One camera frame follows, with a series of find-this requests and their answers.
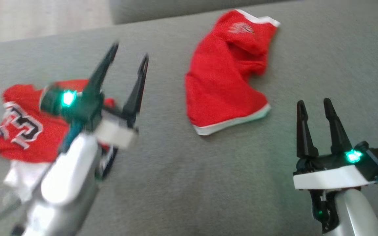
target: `clothing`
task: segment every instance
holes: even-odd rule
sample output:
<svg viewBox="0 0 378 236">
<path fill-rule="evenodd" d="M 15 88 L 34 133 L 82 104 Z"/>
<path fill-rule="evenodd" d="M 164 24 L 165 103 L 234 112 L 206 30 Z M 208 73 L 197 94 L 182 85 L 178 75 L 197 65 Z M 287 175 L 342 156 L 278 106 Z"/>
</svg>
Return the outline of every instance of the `clothing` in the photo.
<svg viewBox="0 0 378 236">
<path fill-rule="evenodd" d="M 262 75 L 279 22 L 241 10 L 222 15 L 198 44 L 186 74 L 186 105 L 199 135 L 264 117 L 266 97 L 248 85 L 252 73 Z"/>
<path fill-rule="evenodd" d="M 87 79 L 57 82 L 65 89 L 82 91 Z M 69 125 L 59 117 L 40 112 L 42 89 L 33 85 L 14 85 L 3 93 L 6 112 L 0 124 L 0 155 L 27 163 L 51 163 Z M 108 98 L 105 105 L 114 106 Z"/>
</svg>

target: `couch backrest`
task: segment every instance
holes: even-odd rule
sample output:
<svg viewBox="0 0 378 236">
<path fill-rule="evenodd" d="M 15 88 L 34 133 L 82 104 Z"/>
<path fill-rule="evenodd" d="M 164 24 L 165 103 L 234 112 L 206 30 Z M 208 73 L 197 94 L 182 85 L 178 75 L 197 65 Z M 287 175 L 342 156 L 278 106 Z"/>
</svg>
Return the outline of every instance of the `couch backrest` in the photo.
<svg viewBox="0 0 378 236">
<path fill-rule="evenodd" d="M 148 21 L 282 0 L 109 0 L 115 24 Z"/>
</svg>

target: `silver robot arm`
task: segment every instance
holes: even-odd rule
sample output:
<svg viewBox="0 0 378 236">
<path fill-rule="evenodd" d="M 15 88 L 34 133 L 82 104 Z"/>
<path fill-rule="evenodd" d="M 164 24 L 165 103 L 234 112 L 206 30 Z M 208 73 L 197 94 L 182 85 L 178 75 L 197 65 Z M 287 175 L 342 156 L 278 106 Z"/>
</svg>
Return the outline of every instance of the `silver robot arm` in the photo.
<svg viewBox="0 0 378 236">
<path fill-rule="evenodd" d="M 48 169 L 25 203 L 25 211 L 12 236 L 74 236 L 78 234 L 99 190 L 99 182 L 110 169 L 116 152 L 103 160 L 100 143 L 127 149 L 138 137 L 134 127 L 141 107 L 148 56 L 138 71 L 138 80 L 123 109 L 103 107 L 101 85 L 112 63 L 115 43 L 89 79 L 81 94 L 49 87 L 42 95 L 41 110 L 62 116 L 70 130 Z M 102 111 L 115 119 L 102 116 Z"/>
<path fill-rule="evenodd" d="M 303 101 L 297 103 L 295 189 L 308 190 L 313 218 L 325 236 L 378 236 L 378 219 L 361 187 L 378 182 L 378 148 L 361 142 L 352 148 L 330 99 L 324 100 L 332 137 L 331 154 L 313 146 Z"/>
</svg>

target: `gray couch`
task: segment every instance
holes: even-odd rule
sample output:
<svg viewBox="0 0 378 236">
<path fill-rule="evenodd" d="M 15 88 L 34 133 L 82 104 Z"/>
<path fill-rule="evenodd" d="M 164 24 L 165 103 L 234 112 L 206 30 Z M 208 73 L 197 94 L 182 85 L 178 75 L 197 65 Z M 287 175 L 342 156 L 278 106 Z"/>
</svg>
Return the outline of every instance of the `gray couch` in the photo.
<svg viewBox="0 0 378 236">
<path fill-rule="evenodd" d="M 242 8 L 281 26 L 264 76 L 251 86 L 272 106 L 264 119 L 200 137 L 186 116 L 184 76 L 197 43 L 225 10 L 0 44 L 0 94 L 89 76 L 114 40 L 108 96 L 125 100 L 150 54 L 138 146 L 120 152 L 81 236 L 320 235 L 309 194 L 292 181 L 296 102 L 305 100 L 319 150 L 329 152 L 323 99 L 351 143 L 378 147 L 378 0 L 288 2 Z M 0 100 L 0 120 L 3 107 Z M 0 158 L 0 209 L 9 162 Z M 378 186 L 363 188 L 378 216 Z M 10 231 L 15 216 L 0 224 Z"/>
<path fill-rule="evenodd" d="M 283 0 L 109 0 L 115 24 L 148 21 Z"/>
</svg>

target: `white trim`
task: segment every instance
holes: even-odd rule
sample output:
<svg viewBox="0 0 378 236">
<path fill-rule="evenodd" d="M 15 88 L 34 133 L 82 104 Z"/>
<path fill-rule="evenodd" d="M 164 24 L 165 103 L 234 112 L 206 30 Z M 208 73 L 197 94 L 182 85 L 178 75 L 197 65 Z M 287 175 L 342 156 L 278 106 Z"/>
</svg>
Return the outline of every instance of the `white trim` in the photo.
<svg viewBox="0 0 378 236">
<path fill-rule="evenodd" d="M 240 14 L 244 15 L 244 17 L 252 23 L 256 23 L 256 24 L 271 23 L 275 27 L 278 27 L 281 24 L 279 21 L 276 21 L 276 20 L 270 18 L 269 16 L 263 16 L 263 17 L 257 18 L 256 16 L 250 15 L 249 13 L 245 12 L 244 10 L 236 9 L 236 11 L 238 11 Z"/>
<path fill-rule="evenodd" d="M 12 106 L 14 106 L 15 102 L 6 102 L 3 104 L 4 108 L 10 108 Z"/>
<path fill-rule="evenodd" d="M 212 133 L 215 133 L 217 131 L 220 131 L 220 130 L 225 129 L 225 128 L 230 127 L 230 126 L 235 126 L 235 125 L 238 125 L 238 124 L 246 123 L 246 122 L 249 122 L 249 121 L 254 121 L 254 120 L 257 120 L 259 118 L 263 118 L 269 111 L 270 111 L 270 105 L 266 104 L 259 111 L 255 112 L 251 115 L 245 116 L 245 117 L 237 117 L 237 118 L 234 118 L 234 119 L 222 121 L 222 122 L 212 124 L 212 125 L 208 125 L 208 126 L 204 126 L 204 127 L 198 127 L 196 125 L 193 125 L 193 127 L 195 128 L 195 131 L 198 135 L 203 135 L 203 136 L 210 135 Z"/>
</svg>

